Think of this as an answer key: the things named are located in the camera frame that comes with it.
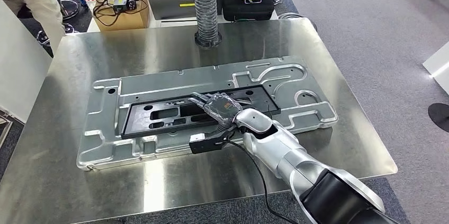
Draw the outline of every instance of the metal table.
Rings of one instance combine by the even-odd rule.
[[[257,171],[228,147],[85,172],[75,165],[89,91],[99,79],[301,56],[339,115],[298,135],[309,153],[358,178],[397,172],[307,19],[220,24],[223,43],[201,50],[195,26],[64,37],[0,183],[0,223],[76,223],[262,194]],[[287,186],[262,168],[268,190]]]

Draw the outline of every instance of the power adapter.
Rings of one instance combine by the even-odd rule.
[[[118,15],[125,11],[133,11],[137,8],[138,0],[114,0],[112,9]]]

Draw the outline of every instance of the khaki pants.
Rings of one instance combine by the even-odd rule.
[[[57,0],[3,0],[17,15],[24,4],[31,10],[33,18],[41,25],[48,36],[53,55],[59,46],[61,38],[65,35],[62,25],[61,7]]]

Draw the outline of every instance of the robotic arm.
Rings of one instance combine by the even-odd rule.
[[[394,224],[383,202],[345,170],[309,154],[277,121],[254,109],[243,110],[226,94],[193,94],[190,100],[219,122],[217,131],[192,135],[192,152],[222,149],[235,129],[243,132],[247,151],[287,183],[302,211],[314,224]]]

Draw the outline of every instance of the rectangular slot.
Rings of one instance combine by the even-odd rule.
[[[185,104],[179,107],[179,112],[181,117],[189,117],[191,115],[204,114],[204,110],[202,110],[199,106],[194,103]]]
[[[163,109],[153,111],[150,115],[151,120],[159,120],[169,117],[175,117],[178,115],[178,109]]]
[[[150,124],[149,128],[150,129],[156,129],[156,128],[160,128],[164,126],[164,122],[155,122]]]
[[[185,124],[185,118],[175,119],[173,125]]]
[[[192,122],[207,122],[207,121],[214,121],[212,117],[210,117],[208,114],[198,114],[194,115],[190,118]]]

